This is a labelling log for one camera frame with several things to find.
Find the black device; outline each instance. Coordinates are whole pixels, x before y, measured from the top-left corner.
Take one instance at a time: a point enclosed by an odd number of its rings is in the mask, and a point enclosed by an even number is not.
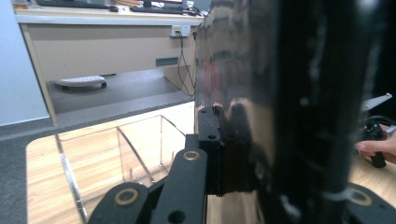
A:
[[[163,7],[155,7],[151,2],[163,3]],[[162,13],[162,14],[183,14],[185,0],[144,0],[142,7],[130,7],[133,12]]]
[[[118,11],[119,11],[119,8],[116,7],[116,6],[109,6],[109,7],[108,7],[108,10],[111,11],[111,12],[118,12]]]
[[[80,8],[99,8],[108,9],[103,4],[88,3],[85,0],[35,0],[42,7],[80,7]]]
[[[379,122],[375,120],[375,117],[368,117],[364,120],[361,127],[361,140],[375,140],[382,141],[387,138],[387,133],[384,132],[379,125]],[[375,168],[383,168],[387,164],[385,163],[384,155],[382,152],[376,152],[371,157],[372,165]]]

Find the clear acrylic box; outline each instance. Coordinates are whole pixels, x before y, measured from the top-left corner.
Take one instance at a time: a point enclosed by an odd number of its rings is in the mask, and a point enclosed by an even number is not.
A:
[[[113,187],[146,187],[167,176],[185,134],[163,116],[70,139],[59,139],[61,159],[77,209],[86,222]]]

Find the black cable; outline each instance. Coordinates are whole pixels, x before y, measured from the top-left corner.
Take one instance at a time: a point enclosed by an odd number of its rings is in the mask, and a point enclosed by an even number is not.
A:
[[[184,52],[183,52],[183,35],[181,34],[181,32],[177,32],[177,34],[178,34],[178,36],[180,37],[180,46],[181,46],[180,57],[179,57],[179,60],[178,60],[178,65],[177,65],[178,78],[180,78],[181,83],[183,83],[184,88],[186,88],[186,92],[188,93],[188,95],[189,95],[189,96],[192,96],[192,94],[191,94],[191,93],[189,92],[189,90],[187,89],[187,86],[186,86],[186,84],[184,83],[183,79],[181,78],[181,74],[180,74],[180,61],[181,61],[181,59],[183,59],[184,65],[185,65],[185,67],[186,67],[186,69],[187,69],[187,72],[188,72],[188,74],[189,74],[189,78],[190,78],[190,81],[191,81],[191,85],[192,85],[193,88],[195,88],[195,86],[194,86],[194,84],[193,84],[193,81],[192,81],[192,76],[191,76],[191,73],[190,73],[190,69],[189,69],[189,67],[187,66],[186,59],[185,59],[185,57],[184,57]]]

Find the black monitor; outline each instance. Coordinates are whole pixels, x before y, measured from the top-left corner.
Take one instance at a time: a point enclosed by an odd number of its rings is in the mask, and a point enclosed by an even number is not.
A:
[[[143,0],[143,7],[151,7],[151,2],[163,3],[164,7],[181,7],[186,5],[186,0]]]

